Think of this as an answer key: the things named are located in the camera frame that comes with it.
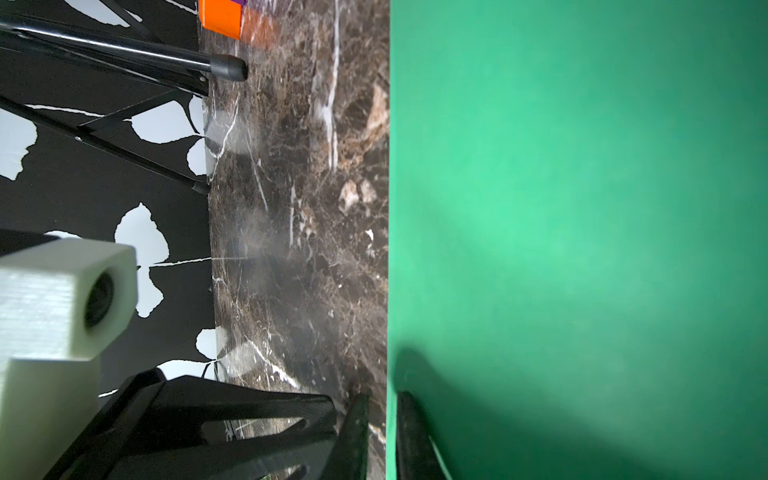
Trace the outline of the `green rectangular paper sheet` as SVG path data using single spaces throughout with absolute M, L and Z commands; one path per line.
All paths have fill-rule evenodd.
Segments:
M 456 479 L 767 475 L 767 5 L 392 5 L 388 391 Z

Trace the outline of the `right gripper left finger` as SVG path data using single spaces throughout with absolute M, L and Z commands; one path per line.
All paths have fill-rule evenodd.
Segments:
M 365 480 L 369 450 L 369 396 L 357 395 L 340 428 L 320 476 L 329 480 Z

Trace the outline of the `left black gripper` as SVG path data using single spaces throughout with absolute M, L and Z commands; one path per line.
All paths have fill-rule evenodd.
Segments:
M 275 434 L 209 439 L 237 420 L 287 420 Z M 129 378 L 47 472 L 49 479 L 319 477 L 335 442 L 326 395 L 270 392 L 152 369 Z

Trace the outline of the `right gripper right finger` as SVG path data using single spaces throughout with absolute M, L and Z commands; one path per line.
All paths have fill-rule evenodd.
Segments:
M 396 474 L 399 480 L 446 480 L 421 409 L 407 391 L 397 394 Z

